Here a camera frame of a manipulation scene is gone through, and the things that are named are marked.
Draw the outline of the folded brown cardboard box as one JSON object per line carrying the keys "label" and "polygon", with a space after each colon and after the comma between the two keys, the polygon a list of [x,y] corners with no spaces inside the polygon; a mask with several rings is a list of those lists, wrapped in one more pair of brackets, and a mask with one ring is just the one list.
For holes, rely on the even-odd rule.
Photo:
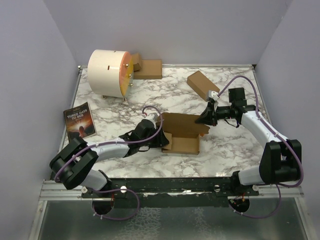
{"label": "folded brown cardboard box", "polygon": [[187,77],[187,84],[203,100],[207,99],[208,91],[220,92],[220,89],[199,70]]}

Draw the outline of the dark book three days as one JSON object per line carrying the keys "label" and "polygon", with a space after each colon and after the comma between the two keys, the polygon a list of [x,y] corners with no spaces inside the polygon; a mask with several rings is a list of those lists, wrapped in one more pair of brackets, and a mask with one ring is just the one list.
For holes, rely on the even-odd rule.
{"label": "dark book three days", "polygon": [[68,140],[87,138],[97,134],[91,108],[88,102],[63,112]]}

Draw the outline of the round white drawer cabinet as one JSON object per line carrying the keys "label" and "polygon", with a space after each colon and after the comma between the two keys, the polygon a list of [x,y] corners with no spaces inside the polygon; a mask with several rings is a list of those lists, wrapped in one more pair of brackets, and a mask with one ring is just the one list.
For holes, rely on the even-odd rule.
{"label": "round white drawer cabinet", "polygon": [[87,80],[97,95],[125,98],[133,75],[132,55],[127,51],[96,49],[90,56]]}

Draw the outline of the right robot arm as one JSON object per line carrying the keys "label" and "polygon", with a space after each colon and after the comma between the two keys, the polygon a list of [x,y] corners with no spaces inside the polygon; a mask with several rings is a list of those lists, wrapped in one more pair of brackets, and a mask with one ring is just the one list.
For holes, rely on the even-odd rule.
{"label": "right robot arm", "polygon": [[195,121],[197,124],[216,126],[219,120],[235,119],[237,126],[245,127],[263,147],[259,166],[235,171],[229,189],[240,196],[248,186],[281,184],[302,179],[302,146],[298,140],[290,140],[278,133],[255,105],[249,105],[244,88],[228,91],[230,106],[218,105],[218,93],[208,91],[207,107]]}

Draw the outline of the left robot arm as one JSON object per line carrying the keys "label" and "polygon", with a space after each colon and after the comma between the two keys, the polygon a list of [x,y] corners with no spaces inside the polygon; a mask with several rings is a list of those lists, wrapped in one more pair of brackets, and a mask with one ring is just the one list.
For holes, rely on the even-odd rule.
{"label": "left robot arm", "polygon": [[107,144],[95,143],[91,148],[76,137],[49,163],[49,167],[68,190],[82,186],[93,189],[97,196],[106,197],[112,188],[111,179],[102,170],[93,170],[96,162],[126,158],[140,152],[140,148],[162,148],[170,141],[152,119],[143,119],[135,129]]}

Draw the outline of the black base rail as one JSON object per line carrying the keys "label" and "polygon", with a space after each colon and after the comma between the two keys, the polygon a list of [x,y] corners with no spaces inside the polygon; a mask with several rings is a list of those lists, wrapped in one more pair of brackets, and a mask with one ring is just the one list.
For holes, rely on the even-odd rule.
{"label": "black base rail", "polygon": [[228,207],[232,198],[256,197],[249,186],[232,186],[231,177],[112,178],[112,189],[134,191],[141,208]]}

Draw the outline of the large flat cardboard box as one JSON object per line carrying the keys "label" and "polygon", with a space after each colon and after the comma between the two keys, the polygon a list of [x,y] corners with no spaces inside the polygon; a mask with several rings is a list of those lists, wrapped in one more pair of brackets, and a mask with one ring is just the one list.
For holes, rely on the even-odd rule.
{"label": "large flat cardboard box", "polygon": [[161,59],[143,59],[141,69],[133,74],[135,80],[160,80],[162,77]]}

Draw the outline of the small cardboard box at back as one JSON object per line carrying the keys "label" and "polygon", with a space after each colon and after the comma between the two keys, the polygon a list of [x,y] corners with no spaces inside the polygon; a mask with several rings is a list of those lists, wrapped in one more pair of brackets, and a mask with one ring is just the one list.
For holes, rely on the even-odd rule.
{"label": "small cardboard box at back", "polygon": [[142,58],[141,55],[137,52],[131,55],[132,63],[133,63],[133,71],[140,71],[142,69]]}

